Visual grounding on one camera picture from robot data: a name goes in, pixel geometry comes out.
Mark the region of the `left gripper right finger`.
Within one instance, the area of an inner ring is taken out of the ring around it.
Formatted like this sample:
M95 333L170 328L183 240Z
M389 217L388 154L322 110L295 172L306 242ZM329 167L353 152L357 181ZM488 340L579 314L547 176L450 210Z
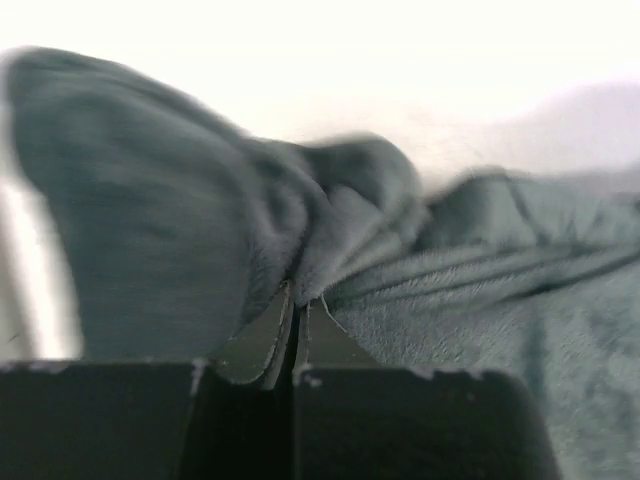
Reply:
M517 379L379 364L317 302L298 321L294 478L560 477L545 424Z

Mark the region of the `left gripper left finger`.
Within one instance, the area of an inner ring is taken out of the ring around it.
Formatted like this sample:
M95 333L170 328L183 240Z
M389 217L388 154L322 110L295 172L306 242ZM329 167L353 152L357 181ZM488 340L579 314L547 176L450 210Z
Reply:
M5 479L286 479L293 308L283 285L211 359L1 367Z

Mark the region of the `zebra and grey pillowcase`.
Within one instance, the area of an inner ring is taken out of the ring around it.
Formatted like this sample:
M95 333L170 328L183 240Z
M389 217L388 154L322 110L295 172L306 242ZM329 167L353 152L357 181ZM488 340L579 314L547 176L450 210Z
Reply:
M428 199L374 136L251 138L105 60L4 61L2 135L59 267L27 362L211 359L283 285L385 366L494 370L545 424L557 479L639 475L639 207L497 171Z

